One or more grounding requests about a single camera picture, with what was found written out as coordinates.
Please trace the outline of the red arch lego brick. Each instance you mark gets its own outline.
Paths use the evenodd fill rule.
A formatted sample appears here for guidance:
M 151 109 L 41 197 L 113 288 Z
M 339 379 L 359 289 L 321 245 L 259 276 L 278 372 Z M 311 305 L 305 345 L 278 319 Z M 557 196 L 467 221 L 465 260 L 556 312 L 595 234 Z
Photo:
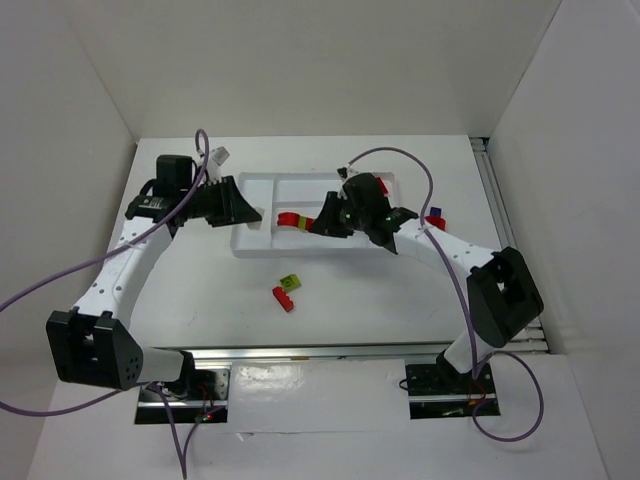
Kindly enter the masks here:
M 299 229 L 298 228 L 299 217 L 300 215 L 295 212 L 281 212 L 277 216 L 276 225 L 278 227 L 288 227 L 288 228 Z

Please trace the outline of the white lego brick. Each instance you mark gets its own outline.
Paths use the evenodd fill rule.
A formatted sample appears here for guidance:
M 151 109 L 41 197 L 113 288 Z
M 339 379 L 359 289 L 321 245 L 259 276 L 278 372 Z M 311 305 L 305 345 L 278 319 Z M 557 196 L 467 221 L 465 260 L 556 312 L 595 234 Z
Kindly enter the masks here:
M 252 222 L 245 223 L 242 226 L 242 229 L 249 232 L 259 232 L 263 226 L 265 220 L 265 210 L 260 207 L 255 208 L 256 212 L 259 214 L 260 219 Z

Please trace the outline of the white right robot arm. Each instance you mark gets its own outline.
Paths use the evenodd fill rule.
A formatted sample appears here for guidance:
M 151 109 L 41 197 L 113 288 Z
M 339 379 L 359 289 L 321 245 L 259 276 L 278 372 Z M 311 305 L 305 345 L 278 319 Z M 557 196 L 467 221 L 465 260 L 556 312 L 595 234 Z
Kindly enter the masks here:
M 450 385 L 477 375 L 481 361 L 504 347 L 544 310 L 544 302 L 523 255 L 463 241 L 429 224 L 417 213 L 394 207 L 372 173 L 339 169 L 342 185 L 327 193 L 310 228 L 325 237 L 364 234 L 394 255 L 441 270 L 462 301 L 465 329 L 436 359 Z

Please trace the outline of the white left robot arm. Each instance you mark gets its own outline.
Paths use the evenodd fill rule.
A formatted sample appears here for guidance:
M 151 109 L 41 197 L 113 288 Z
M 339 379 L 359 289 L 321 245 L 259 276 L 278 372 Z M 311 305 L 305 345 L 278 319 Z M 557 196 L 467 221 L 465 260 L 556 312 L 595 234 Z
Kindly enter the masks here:
M 161 155 L 156 176 L 129 203 L 115 248 L 86 293 L 67 311 L 53 312 L 46 333 L 61 381 L 128 390 L 162 382 L 180 395 L 196 386 L 192 354 L 143 348 L 129 332 L 131 316 L 157 260 L 189 220 L 212 227 L 258 222 L 260 214 L 219 169 L 228 158 L 219 147 L 201 164 L 183 155 Z

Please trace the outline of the white compartment tray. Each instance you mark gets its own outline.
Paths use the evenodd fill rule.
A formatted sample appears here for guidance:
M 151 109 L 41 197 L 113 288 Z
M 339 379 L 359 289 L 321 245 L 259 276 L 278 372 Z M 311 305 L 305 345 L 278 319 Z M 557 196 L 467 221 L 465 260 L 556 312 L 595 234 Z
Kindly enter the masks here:
M 237 186 L 262 216 L 257 223 L 232 228 L 230 246 L 238 258 L 386 254 L 360 232 L 347 238 L 309 232 L 324 206 L 326 194 L 341 187 L 335 173 L 243 172 Z

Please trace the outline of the red lego brick on plates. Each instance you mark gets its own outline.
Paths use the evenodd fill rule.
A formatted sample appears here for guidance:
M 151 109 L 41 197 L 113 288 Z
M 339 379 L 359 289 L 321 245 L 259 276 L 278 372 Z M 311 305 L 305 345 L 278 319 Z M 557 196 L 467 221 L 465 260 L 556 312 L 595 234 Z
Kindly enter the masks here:
M 446 220 L 440 216 L 427 216 L 425 221 L 441 231 L 446 230 Z

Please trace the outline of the green lego brick on table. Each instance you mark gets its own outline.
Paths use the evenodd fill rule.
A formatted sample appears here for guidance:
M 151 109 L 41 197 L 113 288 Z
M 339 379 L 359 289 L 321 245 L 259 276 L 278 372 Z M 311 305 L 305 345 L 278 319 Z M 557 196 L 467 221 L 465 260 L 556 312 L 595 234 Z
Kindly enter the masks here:
M 293 291 L 301 287 L 301 282 L 296 274 L 289 274 L 279 280 L 280 286 L 286 292 Z

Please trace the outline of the red lego brick on table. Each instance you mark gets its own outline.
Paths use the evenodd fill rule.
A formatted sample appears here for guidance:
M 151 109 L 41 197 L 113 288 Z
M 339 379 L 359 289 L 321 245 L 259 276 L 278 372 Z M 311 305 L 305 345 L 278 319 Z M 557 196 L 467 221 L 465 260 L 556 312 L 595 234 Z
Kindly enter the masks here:
M 286 313 L 290 313 L 293 311 L 293 309 L 295 308 L 295 304 L 291 300 L 288 293 L 281 286 L 274 287 L 272 289 L 272 294 Z

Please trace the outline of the aluminium rail front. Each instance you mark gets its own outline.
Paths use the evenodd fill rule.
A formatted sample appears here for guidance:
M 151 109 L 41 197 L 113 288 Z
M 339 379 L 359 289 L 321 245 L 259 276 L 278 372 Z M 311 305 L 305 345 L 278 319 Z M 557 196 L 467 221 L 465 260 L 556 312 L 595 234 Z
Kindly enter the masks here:
M 201 369 L 230 367 L 236 363 L 281 363 L 312 361 L 360 361 L 402 359 L 409 363 L 434 361 L 447 343 L 338 344 L 254 347 L 144 347 L 143 351 L 183 351 L 190 353 Z

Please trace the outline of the aluminium rail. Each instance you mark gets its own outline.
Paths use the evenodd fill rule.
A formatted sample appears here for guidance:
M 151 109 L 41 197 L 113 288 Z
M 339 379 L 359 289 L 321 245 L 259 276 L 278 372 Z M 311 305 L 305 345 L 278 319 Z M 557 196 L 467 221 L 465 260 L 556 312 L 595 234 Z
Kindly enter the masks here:
M 502 247 L 510 246 L 516 248 L 516 240 L 504 198 L 487 151 L 488 140 L 481 137 L 471 137 L 469 141 L 487 196 L 500 245 Z M 532 320 L 504 349 L 513 353 L 532 355 L 549 354 L 550 349 L 540 318 L 536 317 Z
M 409 363 L 434 361 L 447 343 L 338 344 L 254 347 L 144 347 L 143 351 L 183 351 L 190 353 L 201 369 L 230 367 L 236 363 L 281 363 L 312 361 L 360 361 L 402 359 Z

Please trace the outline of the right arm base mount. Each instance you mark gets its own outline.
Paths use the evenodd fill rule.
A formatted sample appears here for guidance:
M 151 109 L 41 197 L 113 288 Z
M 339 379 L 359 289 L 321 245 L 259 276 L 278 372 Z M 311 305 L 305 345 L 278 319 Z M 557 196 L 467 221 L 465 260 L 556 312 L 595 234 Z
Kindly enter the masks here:
M 501 415 L 489 365 L 482 368 L 477 380 L 467 376 L 450 385 L 437 375 L 435 364 L 408 364 L 398 386 L 408 394 L 412 420 L 471 417 L 478 405 L 479 416 Z

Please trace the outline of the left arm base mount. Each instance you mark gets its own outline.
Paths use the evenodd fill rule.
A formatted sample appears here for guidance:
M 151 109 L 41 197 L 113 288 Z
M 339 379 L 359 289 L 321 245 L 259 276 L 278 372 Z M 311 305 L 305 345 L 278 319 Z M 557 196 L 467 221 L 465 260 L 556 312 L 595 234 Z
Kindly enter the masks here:
M 199 369 L 189 387 L 171 384 L 161 385 L 167 404 L 178 425 L 202 421 L 223 424 L 228 419 L 228 395 L 231 371 L 226 366 Z M 134 418 L 136 425 L 169 424 L 168 414 L 161 395 L 155 389 L 141 389 Z

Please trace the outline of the aluminium rail right side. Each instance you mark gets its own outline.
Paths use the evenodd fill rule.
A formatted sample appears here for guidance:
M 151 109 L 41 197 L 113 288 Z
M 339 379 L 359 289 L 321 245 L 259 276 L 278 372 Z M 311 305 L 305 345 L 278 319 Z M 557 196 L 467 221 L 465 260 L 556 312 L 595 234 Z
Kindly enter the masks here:
M 510 246 L 516 248 L 516 240 L 504 198 L 487 151 L 488 140 L 481 137 L 471 137 L 469 141 L 487 196 L 500 245 L 502 247 Z M 504 349 L 513 353 L 532 355 L 549 354 L 550 349 L 540 318 L 536 317 L 532 320 Z

